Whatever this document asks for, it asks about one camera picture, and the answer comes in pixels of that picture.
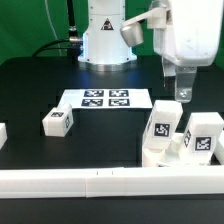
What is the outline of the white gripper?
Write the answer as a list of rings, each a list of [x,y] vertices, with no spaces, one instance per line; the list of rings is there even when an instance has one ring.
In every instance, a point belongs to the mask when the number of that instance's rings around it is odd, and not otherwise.
[[[162,60],[164,86],[172,88],[175,83],[175,100],[189,103],[197,74],[196,67],[211,65],[218,51],[222,0],[162,2],[169,16],[164,28],[154,30],[153,48],[165,58]]]

